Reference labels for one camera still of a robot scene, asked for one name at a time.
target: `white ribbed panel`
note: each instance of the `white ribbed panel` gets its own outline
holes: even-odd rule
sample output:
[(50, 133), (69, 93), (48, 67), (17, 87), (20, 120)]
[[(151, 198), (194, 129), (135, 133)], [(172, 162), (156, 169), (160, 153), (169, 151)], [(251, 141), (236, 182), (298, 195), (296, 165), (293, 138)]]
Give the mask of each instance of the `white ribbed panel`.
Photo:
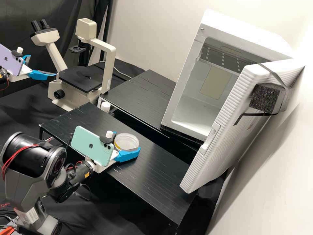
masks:
[[(287, 86), (294, 82), (304, 67), (302, 63), (295, 59), (268, 62), (264, 65), (276, 72)], [(207, 182), (219, 177), (238, 161), (268, 119), (268, 117), (243, 116), (236, 126), (233, 125), (237, 118), (247, 111), (251, 92), (257, 83), (279, 84), (261, 66), (245, 66), (215, 119), (215, 122), (221, 128), (206, 154), (202, 155), (198, 151), (180, 184), (185, 192), (191, 193)], [(253, 128), (247, 130), (253, 120), (255, 120)]]

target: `smartphone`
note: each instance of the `smartphone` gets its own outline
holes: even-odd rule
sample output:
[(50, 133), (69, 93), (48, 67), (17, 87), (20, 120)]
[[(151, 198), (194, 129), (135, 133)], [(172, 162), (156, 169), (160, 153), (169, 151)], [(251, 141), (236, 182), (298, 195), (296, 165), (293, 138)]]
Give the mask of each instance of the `smartphone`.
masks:
[(104, 144), (100, 141), (99, 136), (81, 126), (75, 128), (70, 145), (76, 151), (97, 161), (102, 166), (109, 164), (114, 150), (113, 144)]
[(23, 66), (23, 58), (15, 57), (12, 52), (4, 45), (0, 44), (0, 66), (9, 73), (18, 76)]

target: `white wall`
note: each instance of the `white wall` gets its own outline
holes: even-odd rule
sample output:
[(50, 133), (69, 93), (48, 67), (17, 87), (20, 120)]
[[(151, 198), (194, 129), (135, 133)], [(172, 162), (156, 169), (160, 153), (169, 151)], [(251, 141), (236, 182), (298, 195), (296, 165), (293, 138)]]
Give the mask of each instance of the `white wall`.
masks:
[(235, 168), (207, 234), (313, 234), (312, 41), (313, 24), (298, 49), (307, 65), (287, 111), (269, 120)]
[(115, 0), (108, 42), (117, 58), (177, 81), (207, 8), (278, 33), (294, 47), (308, 1)]

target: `purple iphone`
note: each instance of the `purple iphone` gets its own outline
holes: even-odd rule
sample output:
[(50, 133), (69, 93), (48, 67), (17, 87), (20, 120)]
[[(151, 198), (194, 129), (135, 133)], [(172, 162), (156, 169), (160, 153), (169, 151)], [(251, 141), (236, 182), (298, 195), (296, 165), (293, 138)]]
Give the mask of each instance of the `purple iphone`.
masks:
[(23, 66), (23, 58), (15, 57), (12, 52), (0, 44), (0, 66), (5, 68), (9, 73), (18, 76)]

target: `mint green iphone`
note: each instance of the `mint green iphone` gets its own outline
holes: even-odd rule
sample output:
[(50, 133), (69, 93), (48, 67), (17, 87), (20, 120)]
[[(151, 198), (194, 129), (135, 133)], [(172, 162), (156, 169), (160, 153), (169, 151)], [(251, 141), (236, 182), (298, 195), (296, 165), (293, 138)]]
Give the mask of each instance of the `mint green iphone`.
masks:
[(75, 128), (71, 147), (102, 166), (109, 164), (114, 150), (113, 144), (104, 144), (99, 136), (81, 126)]

